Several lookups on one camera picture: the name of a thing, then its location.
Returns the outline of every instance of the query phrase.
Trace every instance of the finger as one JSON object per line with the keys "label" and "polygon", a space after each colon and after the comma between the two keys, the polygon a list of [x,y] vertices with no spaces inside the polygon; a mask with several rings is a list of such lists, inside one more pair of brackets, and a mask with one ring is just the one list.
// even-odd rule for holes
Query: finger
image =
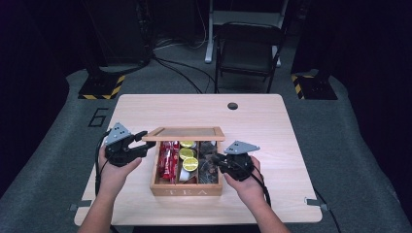
{"label": "finger", "polygon": [[235,179],[233,179],[228,173],[223,173],[224,178],[226,179],[226,182],[232,186],[233,183],[236,182]]}
{"label": "finger", "polygon": [[254,156],[251,156],[252,158],[252,162],[254,163],[255,167],[257,167],[260,170],[260,162],[257,158],[255,158]]}

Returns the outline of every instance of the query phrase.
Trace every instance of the wooden table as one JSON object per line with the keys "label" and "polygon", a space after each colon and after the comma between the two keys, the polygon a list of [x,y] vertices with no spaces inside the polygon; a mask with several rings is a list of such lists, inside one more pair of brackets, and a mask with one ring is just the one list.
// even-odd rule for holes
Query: wooden table
{"label": "wooden table", "polygon": [[[230,110],[228,103],[238,105]],[[283,222],[317,222],[319,207],[285,104],[277,94],[134,94],[123,95],[110,122],[120,122],[133,134],[159,126],[219,126],[224,135],[221,151],[235,140],[257,145],[250,152],[261,165],[272,208]],[[256,223],[223,181],[222,196],[154,197],[150,190],[155,148],[133,171],[114,209],[114,225],[217,225]],[[94,169],[83,200],[94,200]],[[82,224],[89,207],[81,207],[75,223]]]}

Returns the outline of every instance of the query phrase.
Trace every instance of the hand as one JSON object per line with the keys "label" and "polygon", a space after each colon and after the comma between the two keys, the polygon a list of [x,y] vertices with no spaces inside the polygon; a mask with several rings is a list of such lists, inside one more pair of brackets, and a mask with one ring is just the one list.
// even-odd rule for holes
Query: hand
{"label": "hand", "polygon": [[126,182],[127,176],[142,162],[142,158],[138,157],[130,163],[117,167],[107,161],[105,157],[105,146],[99,151],[99,171],[101,172],[101,183],[98,195],[106,195],[109,198],[116,199],[119,192]]}
{"label": "hand", "polygon": [[[255,167],[260,170],[260,162],[253,156],[251,156],[251,158]],[[262,182],[261,176],[257,169],[254,169],[253,174]],[[250,208],[252,207],[251,205],[260,201],[265,202],[263,189],[253,177],[248,177],[243,182],[238,182],[228,173],[224,173],[223,175],[227,183],[237,191],[240,200],[242,200],[247,207]]]}

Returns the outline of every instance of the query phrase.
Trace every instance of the chair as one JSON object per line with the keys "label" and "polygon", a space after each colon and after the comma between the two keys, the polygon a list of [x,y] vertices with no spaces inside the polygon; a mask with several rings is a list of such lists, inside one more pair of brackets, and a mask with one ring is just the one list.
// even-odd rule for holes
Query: chair
{"label": "chair", "polygon": [[[223,72],[269,78],[270,92],[285,33],[278,27],[247,22],[227,22],[216,33],[215,93]],[[272,47],[277,47],[272,54]]]}

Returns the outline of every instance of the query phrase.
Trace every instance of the yellow and black tape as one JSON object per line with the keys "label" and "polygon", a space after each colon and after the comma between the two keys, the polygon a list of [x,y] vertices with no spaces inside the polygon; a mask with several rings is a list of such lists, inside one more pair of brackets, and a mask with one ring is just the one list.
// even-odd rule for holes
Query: yellow and black tape
{"label": "yellow and black tape", "polygon": [[305,99],[305,96],[303,95],[302,87],[299,84],[299,80],[297,77],[301,78],[313,78],[313,76],[297,76],[297,75],[292,75],[292,81],[294,85],[294,90],[296,91],[297,97],[299,99]]}
{"label": "yellow and black tape", "polygon": [[90,99],[90,100],[92,99],[114,99],[118,95],[124,79],[125,79],[125,76],[121,76],[118,79],[118,82],[116,83],[116,86],[110,95],[79,95],[79,99]]}

